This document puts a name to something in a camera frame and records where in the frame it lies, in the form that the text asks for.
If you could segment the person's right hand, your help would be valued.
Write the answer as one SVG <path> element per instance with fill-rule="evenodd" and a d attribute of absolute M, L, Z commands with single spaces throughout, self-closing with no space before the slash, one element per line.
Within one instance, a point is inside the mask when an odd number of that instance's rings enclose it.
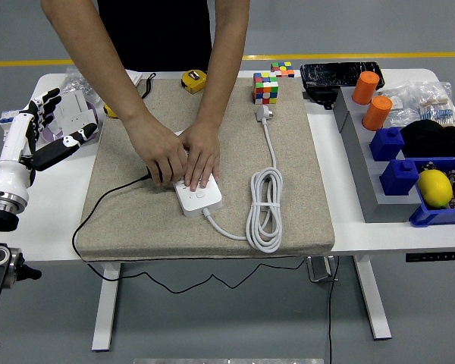
<path fill-rule="evenodd" d="M 157 186 L 177 182 L 185 175 L 187 157 L 183 143 L 146 108 L 126 113 L 120 119 Z"/>

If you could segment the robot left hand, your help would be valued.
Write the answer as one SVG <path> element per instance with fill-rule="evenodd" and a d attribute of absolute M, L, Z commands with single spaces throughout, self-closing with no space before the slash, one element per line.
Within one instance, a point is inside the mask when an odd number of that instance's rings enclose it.
<path fill-rule="evenodd" d="M 82 91 L 55 88 L 33 98 L 9 124 L 0 156 L 0 199 L 28 200 L 34 174 L 92 139 L 97 117 Z"/>

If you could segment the person's left hand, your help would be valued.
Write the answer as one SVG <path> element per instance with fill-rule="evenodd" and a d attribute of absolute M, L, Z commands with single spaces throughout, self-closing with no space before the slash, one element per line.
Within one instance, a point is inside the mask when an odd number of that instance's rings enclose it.
<path fill-rule="evenodd" d="M 195 191 L 206 188 L 209 178 L 219 179 L 220 142 L 219 126 L 208 121 L 195 121 L 181 135 L 185 149 L 189 150 L 184 183 Z"/>

